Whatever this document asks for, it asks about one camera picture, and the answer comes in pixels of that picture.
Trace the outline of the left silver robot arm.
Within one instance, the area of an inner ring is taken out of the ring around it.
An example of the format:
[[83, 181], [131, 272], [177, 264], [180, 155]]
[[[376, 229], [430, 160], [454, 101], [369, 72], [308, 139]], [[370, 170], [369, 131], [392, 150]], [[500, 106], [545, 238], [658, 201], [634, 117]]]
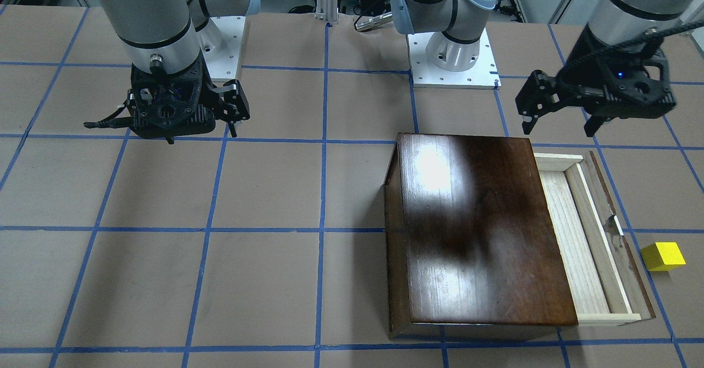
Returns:
[[[565, 65], [534, 70], [515, 102], [525, 134], [565, 107], [584, 109], [588, 137], [615, 118], [659, 118], [676, 107], [662, 42], [702, 26], [680, 22], [694, 0], [515, 0], [526, 22], [584, 24]], [[390, 0], [397, 32], [429, 33], [425, 57], [437, 69], [475, 64], [480, 33], [498, 0]]]

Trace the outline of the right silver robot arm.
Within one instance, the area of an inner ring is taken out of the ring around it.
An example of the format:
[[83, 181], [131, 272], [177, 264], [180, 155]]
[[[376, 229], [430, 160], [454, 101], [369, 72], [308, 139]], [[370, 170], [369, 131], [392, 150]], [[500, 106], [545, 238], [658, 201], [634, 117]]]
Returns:
[[125, 102], [88, 129], [128, 128], [144, 139], [214, 131], [227, 125], [231, 137], [248, 120], [249, 103], [236, 78], [219, 87], [206, 54], [227, 57], [217, 17], [257, 14], [261, 0], [98, 0], [131, 59]]

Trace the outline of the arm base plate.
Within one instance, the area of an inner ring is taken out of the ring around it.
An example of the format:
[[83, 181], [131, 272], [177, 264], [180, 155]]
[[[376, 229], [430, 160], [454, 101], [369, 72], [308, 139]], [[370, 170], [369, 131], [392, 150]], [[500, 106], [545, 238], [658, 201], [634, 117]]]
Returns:
[[486, 28], [470, 44], [441, 32], [406, 36], [413, 85], [421, 88], [496, 89], [502, 85]]
[[203, 30], [197, 32], [210, 77], [226, 82], [238, 78], [244, 47], [246, 17], [211, 18]]

